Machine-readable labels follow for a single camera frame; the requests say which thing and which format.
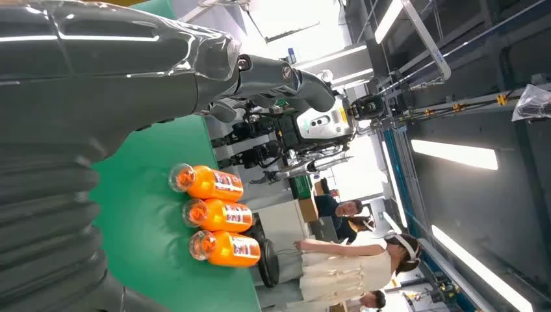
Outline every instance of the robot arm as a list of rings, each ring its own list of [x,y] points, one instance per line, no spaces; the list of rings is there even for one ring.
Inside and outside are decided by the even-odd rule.
[[[0,24],[2,311],[164,311],[107,270],[92,164],[130,132],[225,97],[333,105],[284,62],[238,64],[222,32],[129,8],[3,1]]]

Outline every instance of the cardboard box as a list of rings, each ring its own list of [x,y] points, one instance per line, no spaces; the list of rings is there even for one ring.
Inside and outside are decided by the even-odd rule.
[[[298,206],[300,207],[304,222],[318,220],[318,207],[316,206],[316,201],[314,201],[314,196],[306,198],[305,200],[299,200]]]
[[[325,194],[321,181],[317,181],[316,183],[314,183],[314,192],[316,193],[316,195]]]

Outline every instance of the plastic bag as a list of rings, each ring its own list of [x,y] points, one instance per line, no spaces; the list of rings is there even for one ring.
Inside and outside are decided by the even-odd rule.
[[[513,119],[551,118],[551,92],[528,84],[513,111]]]

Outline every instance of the dark shirt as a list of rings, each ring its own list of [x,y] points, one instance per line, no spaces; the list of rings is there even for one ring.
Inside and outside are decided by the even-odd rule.
[[[337,238],[339,240],[348,237],[348,242],[353,242],[356,239],[356,232],[348,224],[348,220],[339,217],[335,214],[339,203],[331,195],[319,195],[315,196],[316,206],[318,207],[319,216],[330,216],[333,220],[333,225],[337,231]]]

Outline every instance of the white dress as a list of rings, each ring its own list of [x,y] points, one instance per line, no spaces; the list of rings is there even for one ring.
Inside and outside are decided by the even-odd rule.
[[[341,257],[324,253],[302,255],[303,301],[287,304],[283,311],[323,311],[329,306],[384,288],[391,278],[391,257],[379,255]]]

